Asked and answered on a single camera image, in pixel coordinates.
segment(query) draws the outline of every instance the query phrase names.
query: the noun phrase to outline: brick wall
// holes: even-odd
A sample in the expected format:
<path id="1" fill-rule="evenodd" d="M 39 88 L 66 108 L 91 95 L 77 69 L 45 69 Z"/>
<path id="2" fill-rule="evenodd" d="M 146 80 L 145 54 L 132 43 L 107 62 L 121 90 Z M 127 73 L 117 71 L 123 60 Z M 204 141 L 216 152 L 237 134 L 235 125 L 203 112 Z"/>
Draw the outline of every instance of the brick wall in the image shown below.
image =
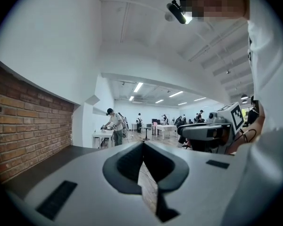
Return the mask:
<path id="1" fill-rule="evenodd" d="M 71 145 L 73 109 L 0 68 L 0 181 Z"/>

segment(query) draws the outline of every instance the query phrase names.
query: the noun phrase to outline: black pants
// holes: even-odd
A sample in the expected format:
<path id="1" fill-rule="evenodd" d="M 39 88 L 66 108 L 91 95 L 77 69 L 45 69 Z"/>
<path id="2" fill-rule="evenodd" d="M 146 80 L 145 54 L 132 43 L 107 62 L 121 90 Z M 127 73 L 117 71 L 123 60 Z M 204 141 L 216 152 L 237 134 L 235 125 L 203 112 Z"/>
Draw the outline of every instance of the black pants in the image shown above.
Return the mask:
<path id="1" fill-rule="evenodd" d="M 136 125 L 136 127 L 137 127 L 137 132 L 138 132 L 138 133 L 141 133 L 141 132 L 142 132 L 142 130 L 141 130 L 142 124 L 141 124 L 141 123 L 138 123 L 138 124 Z"/>

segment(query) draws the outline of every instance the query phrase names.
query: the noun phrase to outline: black slot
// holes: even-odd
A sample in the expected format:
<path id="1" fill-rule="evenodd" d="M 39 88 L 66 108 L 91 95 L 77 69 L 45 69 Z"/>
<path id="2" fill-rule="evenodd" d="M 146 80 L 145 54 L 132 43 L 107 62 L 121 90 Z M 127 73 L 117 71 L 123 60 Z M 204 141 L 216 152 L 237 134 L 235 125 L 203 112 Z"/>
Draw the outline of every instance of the black slot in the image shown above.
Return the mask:
<path id="1" fill-rule="evenodd" d="M 69 181 L 62 182 L 36 210 L 43 216 L 53 220 L 76 186 L 77 183 Z"/>
<path id="2" fill-rule="evenodd" d="M 230 165 L 229 163 L 214 161 L 214 160 L 208 160 L 206 163 L 209 165 L 215 166 L 215 167 L 223 168 L 223 169 L 227 169 L 228 166 Z"/>

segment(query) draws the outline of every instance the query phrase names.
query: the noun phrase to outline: robotic arm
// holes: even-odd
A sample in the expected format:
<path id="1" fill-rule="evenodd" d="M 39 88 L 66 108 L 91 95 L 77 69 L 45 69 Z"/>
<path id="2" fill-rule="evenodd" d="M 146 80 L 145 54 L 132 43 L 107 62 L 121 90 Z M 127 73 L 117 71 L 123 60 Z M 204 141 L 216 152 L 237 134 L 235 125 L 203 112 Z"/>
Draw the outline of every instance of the robotic arm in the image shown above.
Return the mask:
<path id="1" fill-rule="evenodd" d="M 189 139 L 195 151 L 225 154 L 243 124 L 239 103 L 226 105 L 216 112 L 209 113 L 205 123 L 180 126 L 177 130 L 180 135 L 178 147 L 182 147 L 185 139 Z M 228 133 L 226 142 L 221 139 L 224 131 Z"/>

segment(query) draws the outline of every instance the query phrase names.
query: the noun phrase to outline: floor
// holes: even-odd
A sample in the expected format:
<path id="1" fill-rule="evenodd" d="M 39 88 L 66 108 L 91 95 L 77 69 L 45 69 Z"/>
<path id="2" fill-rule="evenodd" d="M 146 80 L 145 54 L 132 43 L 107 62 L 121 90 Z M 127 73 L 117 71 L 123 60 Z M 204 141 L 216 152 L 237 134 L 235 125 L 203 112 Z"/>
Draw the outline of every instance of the floor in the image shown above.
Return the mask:
<path id="1" fill-rule="evenodd" d="M 147 136 L 150 141 L 160 142 L 167 146 L 176 146 L 177 136 L 175 135 L 174 131 L 170 131 L 170 135 L 168 134 L 169 133 L 166 133 L 165 139 L 162 140 L 162 134 L 159 134 L 159 136 L 156 137 L 155 135 L 152 135 L 151 130 L 148 130 Z M 123 144 L 142 141 L 142 139 L 145 137 L 146 132 L 144 129 L 142 130 L 141 134 L 137 133 L 137 131 L 128 131 L 128 137 L 123 138 Z M 59 153 L 51 156 L 45 161 L 40 162 L 31 169 L 6 182 L 4 186 L 23 199 L 31 188 L 33 188 L 38 182 L 47 177 L 49 174 L 58 170 L 60 167 L 64 166 L 74 158 L 87 153 L 93 153 L 97 150 L 98 149 L 68 146 Z M 157 205 L 157 184 L 144 163 L 140 169 L 138 184 L 142 187 L 142 196 L 144 202 L 150 208 L 150 210 L 155 213 Z"/>

